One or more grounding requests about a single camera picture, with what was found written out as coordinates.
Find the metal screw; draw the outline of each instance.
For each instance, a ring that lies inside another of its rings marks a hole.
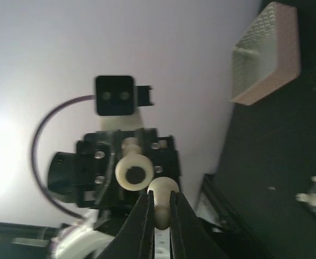
[[[106,100],[106,101],[110,100],[111,99],[111,93],[105,92],[105,93],[103,93],[102,97],[103,97],[103,100]]]
[[[97,152],[95,152],[94,157],[96,159],[104,158],[105,157],[105,153],[103,151],[97,151]]]
[[[152,149],[159,149],[160,148],[160,144],[159,143],[152,143]]]
[[[154,166],[154,171],[157,173],[157,174],[160,174],[163,172],[163,168],[161,166]]]
[[[122,100],[128,100],[129,99],[129,93],[128,92],[122,92],[119,96]]]
[[[97,184],[97,185],[100,185],[104,182],[105,180],[105,177],[103,175],[99,175],[97,177],[95,177],[95,180],[94,182]]]

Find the cable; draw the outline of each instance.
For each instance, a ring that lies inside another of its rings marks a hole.
[[[88,101],[88,100],[94,100],[95,96],[91,95],[91,96],[82,96],[82,97],[78,97],[78,98],[74,98],[71,99],[69,101],[66,101],[60,105],[58,105],[57,107],[55,107],[54,109],[52,109],[46,116],[45,118],[40,122],[40,124],[38,125],[35,133],[34,133],[34,137],[33,137],[33,141],[31,144],[31,150],[30,150],[30,164],[31,164],[31,169],[32,169],[32,174],[33,174],[33,178],[35,179],[36,184],[38,185],[38,188],[40,189],[40,191],[42,192],[42,194],[44,195],[44,197],[53,205],[55,206],[58,210],[68,214],[69,216],[72,217],[76,217],[78,219],[83,219],[82,215],[79,215],[75,212],[72,212],[71,210],[68,210],[66,208],[64,208],[62,205],[58,204],[50,195],[49,195],[49,191],[46,187],[43,186],[43,183],[41,182],[40,178],[39,178],[39,171],[38,171],[38,166],[37,166],[37,146],[38,146],[38,141],[40,139],[40,136],[43,132],[44,127],[46,126],[46,124],[50,121],[50,119],[52,119],[52,117],[54,115],[56,115],[58,112],[60,112],[61,110],[63,110],[64,108],[67,108],[68,106],[72,105],[72,104],[77,104],[80,103],[82,101]]]

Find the black table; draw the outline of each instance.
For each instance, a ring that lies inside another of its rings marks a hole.
[[[316,259],[316,218],[295,199],[316,175],[316,1],[278,2],[299,10],[302,73],[235,105],[214,183],[275,258]]]

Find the bolt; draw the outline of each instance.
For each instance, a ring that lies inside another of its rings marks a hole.
[[[105,177],[104,176],[102,176],[102,175],[99,175],[99,176],[97,176],[96,178],[95,178],[95,183],[97,184],[97,185],[101,185],[103,182],[104,182],[104,180],[105,180]]]
[[[102,97],[103,97],[103,100],[108,101],[111,99],[111,93],[105,92],[103,93]]]
[[[155,149],[155,150],[157,150],[157,149],[159,149],[160,148],[160,144],[159,143],[152,143],[152,149]]]
[[[163,172],[163,168],[161,166],[154,166],[154,171],[157,173],[157,174],[160,174]]]
[[[103,151],[97,151],[97,152],[95,152],[94,157],[96,159],[104,158],[105,157],[105,153]]]
[[[128,100],[129,99],[129,93],[128,92],[122,92],[119,96],[122,100]]]

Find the table surface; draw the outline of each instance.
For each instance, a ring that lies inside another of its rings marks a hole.
[[[316,259],[316,218],[295,200],[316,175],[316,1],[279,2],[298,8],[302,73],[235,106],[214,183],[276,258]]]

